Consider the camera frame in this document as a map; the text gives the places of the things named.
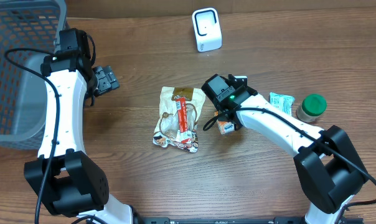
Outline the red stick snack packet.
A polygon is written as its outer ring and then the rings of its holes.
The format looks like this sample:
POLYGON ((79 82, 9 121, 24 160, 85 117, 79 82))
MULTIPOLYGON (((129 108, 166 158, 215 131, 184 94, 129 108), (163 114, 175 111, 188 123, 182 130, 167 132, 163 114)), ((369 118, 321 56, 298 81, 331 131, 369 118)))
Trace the red stick snack packet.
POLYGON ((178 98, 176 108, 179 117, 179 140, 181 143, 187 143, 190 141, 190 136, 187 125, 186 99, 178 98))

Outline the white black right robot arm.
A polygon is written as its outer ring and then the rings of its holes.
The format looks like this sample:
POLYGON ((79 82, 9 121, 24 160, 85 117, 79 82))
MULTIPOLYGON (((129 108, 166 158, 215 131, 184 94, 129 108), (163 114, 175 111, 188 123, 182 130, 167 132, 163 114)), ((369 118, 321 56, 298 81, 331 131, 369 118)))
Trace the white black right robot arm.
POLYGON ((376 179, 343 129, 324 130, 297 120, 244 84, 224 83, 207 96, 220 117, 259 132, 293 158, 310 201, 304 223, 340 223, 350 207, 376 204, 376 179))

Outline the small orange snack packet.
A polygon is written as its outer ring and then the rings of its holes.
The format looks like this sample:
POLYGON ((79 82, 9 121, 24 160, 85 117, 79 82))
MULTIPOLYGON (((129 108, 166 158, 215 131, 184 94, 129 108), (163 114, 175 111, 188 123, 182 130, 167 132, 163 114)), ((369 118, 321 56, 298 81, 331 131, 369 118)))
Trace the small orange snack packet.
POLYGON ((221 135, 226 135, 235 131, 235 123, 227 115, 218 117, 216 123, 221 135))

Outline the white green round container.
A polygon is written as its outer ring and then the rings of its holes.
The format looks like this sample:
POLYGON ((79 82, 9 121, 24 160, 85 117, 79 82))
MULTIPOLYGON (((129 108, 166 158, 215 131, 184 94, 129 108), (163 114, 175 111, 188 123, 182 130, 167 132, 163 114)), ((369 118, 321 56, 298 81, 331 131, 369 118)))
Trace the white green round container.
POLYGON ((296 109, 298 119, 305 123, 317 120, 326 110, 327 101, 322 95, 311 94, 305 97, 301 105, 296 109))

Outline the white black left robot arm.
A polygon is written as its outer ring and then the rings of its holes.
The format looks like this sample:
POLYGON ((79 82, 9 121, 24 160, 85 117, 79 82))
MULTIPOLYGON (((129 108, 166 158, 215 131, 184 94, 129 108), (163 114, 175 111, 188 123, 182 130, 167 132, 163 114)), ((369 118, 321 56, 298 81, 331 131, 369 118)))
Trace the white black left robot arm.
POLYGON ((119 87, 111 67, 92 67, 81 53, 44 58, 47 90, 45 131, 37 159, 24 165, 24 177, 51 215, 88 223, 142 223, 135 209, 110 194, 104 171, 86 154, 83 105, 119 87))

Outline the teal orange snack packet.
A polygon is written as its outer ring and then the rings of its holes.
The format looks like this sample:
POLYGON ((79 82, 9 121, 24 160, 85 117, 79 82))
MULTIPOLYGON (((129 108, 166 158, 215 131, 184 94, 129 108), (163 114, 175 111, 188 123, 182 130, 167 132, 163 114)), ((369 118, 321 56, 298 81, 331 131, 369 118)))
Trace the teal orange snack packet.
POLYGON ((270 104, 290 116, 292 116, 294 101, 295 98, 293 96, 270 92, 270 104))

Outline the beige pet treat bag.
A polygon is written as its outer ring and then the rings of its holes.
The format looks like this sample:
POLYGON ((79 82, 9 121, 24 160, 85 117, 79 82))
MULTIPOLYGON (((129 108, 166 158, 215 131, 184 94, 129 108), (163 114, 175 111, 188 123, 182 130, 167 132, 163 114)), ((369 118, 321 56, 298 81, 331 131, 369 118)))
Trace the beige pet treat bag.
POLYGON ((162 87, 159 103, 159 120, 154 130, 153 143, 167 148, 177 147, 190 153, 196 153, 199 148, 197 137, 197 124, 205 94, 198 88, 162 87), (179 140, 179 117, 177 114, 176 100, 186 99, 187 125, 190 141, 181 143, 179 140))

